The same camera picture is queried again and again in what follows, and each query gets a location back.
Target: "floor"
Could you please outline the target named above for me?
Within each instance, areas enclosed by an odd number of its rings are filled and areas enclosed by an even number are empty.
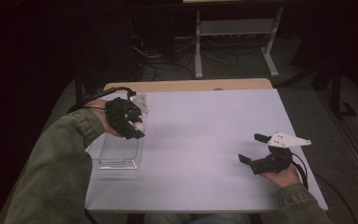
[[[274,43],[271,57],[280,72],[279,77],[269,75],[258,49],[265,39],[250,38],[249,42],[241,40],[245,44],[238,44],[238,39],[233,38],[230,45],[222,45],[219,40],[206,40],[202,46],[203,78],[265,77],[276,85],[303,70],[290,65],[299,38],[279,38]],[[148,60],[148,64],[144,65],[143,81],[194,79],[193,49],[186,47],[187,44],[191,46],[192,40],[189,38],[187,41],[182,43],[184,47],[178,50],[177,55],[180,56],[174,63],[163,57]],[[330,87],[325,91],[315,91],[311,87],[315,75],[311,74],[278,91],[296,134],[312,140],[312,145],[303,149],[310,169],[320,177],[317,180],[329,206],[327,215],[335,223],[358,223],[358,90],[350,80],[342,78],[341,101],[348,102],[357,116],[337,119],[329,108]],[[46,127],[63,115],[74,101],[74,84],[71,83],[52,110]],[[123,224],[127,221],[127,214],[91,215],[98,223]],[[275,213],[262,214],[263,223],[275,223],[276,216]]]

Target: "dark background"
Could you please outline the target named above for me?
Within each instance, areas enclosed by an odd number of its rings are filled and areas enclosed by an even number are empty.
[[[142,59],[131,49],[131,35],[142,35],[149,46],[172,55],[167,37],[195,30],[194,11],[70,16],[59,6],[0,1],[0,210],[52,107],[76,74],[90,94],[107,82],[137,81]],[[278,35],[293,34],[303,37],[294,65],[306,68],[334,57],[358,85],[358,1],[311,10],[288,7]]]

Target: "table surface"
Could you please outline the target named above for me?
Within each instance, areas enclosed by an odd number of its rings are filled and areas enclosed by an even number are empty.
[[[254,81],[230,80],[232,83]],[[200,89],[205,88],[203,83],[214,89],[223,87],[226,82],[197,80]],[[142,86],[142,83],[131,84]],[[238,161],[239,153],[253,160],[269,154],[266,144],[254,140],[255,133],[295,134],[280,96],[270,84],[262,90],[229,90],[225,86],[222,88],[225,91],[190,91],[190,83],[176,81],[173,86],[177,91],[165,92],[161,91],[166,90],[162,86],[171,86],[171,82],[143,84],[154,84],[156,88],[148,89],[146,95],[150,112],[145,120],[146,137],[139,155],[140,167],[138,170],[93,170],[87,209],[126,213],[216,213],[262,212],[278,207],[274,195],[276,188],[267,179],[253,175],[248,166]],[[179,91],[182,84],[185,91]],[[293,147],[291,150],[307,164],[310,192],[319,205],[327,209],[302,149]]]

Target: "person's right hand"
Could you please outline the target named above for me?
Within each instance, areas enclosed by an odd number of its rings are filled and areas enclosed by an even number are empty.
[[[298,177],[297,168],[293,164],[290,164],[286,170],[282,170],[279,173],[265,173],[261,176],[270,180],[280,189],[301,183],[300,178]]]

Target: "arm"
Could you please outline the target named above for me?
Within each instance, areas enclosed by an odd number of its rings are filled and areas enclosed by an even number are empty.
[[[80,109],[52,124],[34,146],[6,223],[80,223],[92,169],[85,148],[104,132],[118,135],[101,110]]]
[[[296,167],[291,164],[287,170],[277,174],[262,174],[279,189],[276,192],[282,223],[332,223],[318,201],[301,184]]]

